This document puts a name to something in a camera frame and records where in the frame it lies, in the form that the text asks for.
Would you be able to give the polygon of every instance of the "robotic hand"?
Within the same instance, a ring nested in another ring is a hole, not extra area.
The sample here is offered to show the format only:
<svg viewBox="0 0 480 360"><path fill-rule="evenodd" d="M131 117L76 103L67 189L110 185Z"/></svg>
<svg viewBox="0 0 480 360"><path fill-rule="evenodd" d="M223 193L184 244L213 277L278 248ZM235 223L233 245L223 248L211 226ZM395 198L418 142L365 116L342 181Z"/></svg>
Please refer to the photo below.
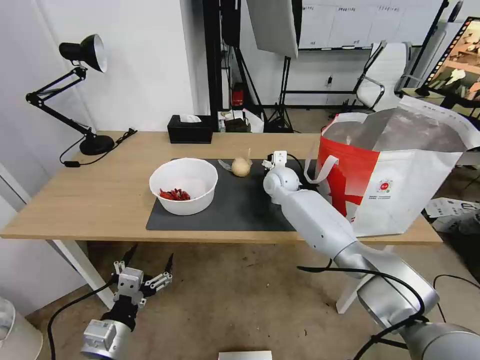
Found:
<svg viewBox="0 0 480 360"><path fill-rule="evenodd" d="M172 283L173 254L165 270L158 276L125 267L125 261L115 261L118 290L113 295L114 305L100 320L91 320L83 332L81 352L89 359L128 359L128 338L135 329L135 318L147 299Z"/></svg>
<svg viewBox="0 0 480 360"><path fill-rule="evenodd" d="M299 190L299 178L286 167L286 151L275 151L263 188L285 218L315 250L327 255L339 268L377 271L410 285L421 297L425 313L439 301L430 284L392 253L370 248L356 238L352 225L318 192ZM360 272L349 272L362 278ZM358 299L374 321L384 328L400 325L416 314L421 304L413 292L399 282L373 276L357 292ZM473 360L480 354L480 336L454 324L417 321L398 329L414 360Z"/></svg>

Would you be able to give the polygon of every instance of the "table leg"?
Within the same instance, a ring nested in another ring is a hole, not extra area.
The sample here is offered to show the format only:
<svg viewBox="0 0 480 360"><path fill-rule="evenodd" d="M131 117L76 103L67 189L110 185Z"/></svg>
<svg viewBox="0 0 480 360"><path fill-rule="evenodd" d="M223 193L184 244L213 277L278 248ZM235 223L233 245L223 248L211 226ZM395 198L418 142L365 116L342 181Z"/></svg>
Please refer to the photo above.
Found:
<svg viewBox="0 0 480 360"><path fill-rule="evenodd" d="M76 241L53 240L53 242L93 290L105 285L105 281ZM97 295L107 308L111 309L114 306L114 294L109 288L100 291Z"/></svg>
<svg viewBox="0 0 480 360"><path fill-rule="evenodd" d="M393 245L387 245L383 249L384 252L391 253L394 249ZM348 279L348 284L340 295L340 298L336 302L336 311L339 314L344 314L347 309L352 305L354 300L357 298L357 291L369 281L373 275L366 275L361 279L356 279L350 277Z"/></svg>

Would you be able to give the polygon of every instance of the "black mat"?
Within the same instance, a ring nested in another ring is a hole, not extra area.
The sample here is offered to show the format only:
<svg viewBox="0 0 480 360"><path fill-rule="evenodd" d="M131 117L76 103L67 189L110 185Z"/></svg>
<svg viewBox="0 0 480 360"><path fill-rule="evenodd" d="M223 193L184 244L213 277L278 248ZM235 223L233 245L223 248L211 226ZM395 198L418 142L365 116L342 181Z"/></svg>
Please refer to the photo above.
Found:
<svg viewBox="0 0 480 360"><path fill-rule="evenodd" d="M166 211L157 199L146 224L147 230L295 231L282 214L281 207L272 204L270 196L264 191L262 160L252 160L247 177L233 175L216 159L205 160L218 171L218 183L210 206L193 215L179 216ZM300 173L293 160L289 160L287 165Z"/></svg>

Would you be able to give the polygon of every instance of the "shopping bag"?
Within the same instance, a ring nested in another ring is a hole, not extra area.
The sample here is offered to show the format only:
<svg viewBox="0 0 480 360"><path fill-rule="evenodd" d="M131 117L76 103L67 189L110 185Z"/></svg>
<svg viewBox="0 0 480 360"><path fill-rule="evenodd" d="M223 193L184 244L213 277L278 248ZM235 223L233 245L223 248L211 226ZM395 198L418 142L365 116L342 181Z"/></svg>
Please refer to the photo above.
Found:
<svg viewBox="0 0 480 360"><path fill-rule="evenodd" d="M357 236L401 234L463 152L479 146L480 132L463 116L404 97L394 109L337 115L314 145L315 179L305 177Z"/></svg>

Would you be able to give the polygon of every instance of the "bag handle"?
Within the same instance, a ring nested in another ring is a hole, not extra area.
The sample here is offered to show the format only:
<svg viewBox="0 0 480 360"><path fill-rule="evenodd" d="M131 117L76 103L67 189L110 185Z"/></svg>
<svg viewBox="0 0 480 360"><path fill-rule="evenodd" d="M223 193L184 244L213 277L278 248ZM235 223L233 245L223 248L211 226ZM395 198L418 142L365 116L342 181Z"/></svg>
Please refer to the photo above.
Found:
<svg viewBox="0 0 480 360"><path fill-rule="evenodd" d="M305 159L305 166L303 167L303 175L305 176L305 179L310 183L310 184L319 184L322 181L324 181L327 176L330 174L330 171L332 171L332 168L334 167L335 164L338 165L339 159L333 155L329 155L325 162L323 163L323 166L320 169L320 172L318 173L318 176L316 177L315 180L312 180L309 175L307 174L307 171L310 167L310 162L312 161L312 158L315 154L315 149L318 149L317 143L315 143L310 150L310 153L308 154L307 158Z"/></svg>

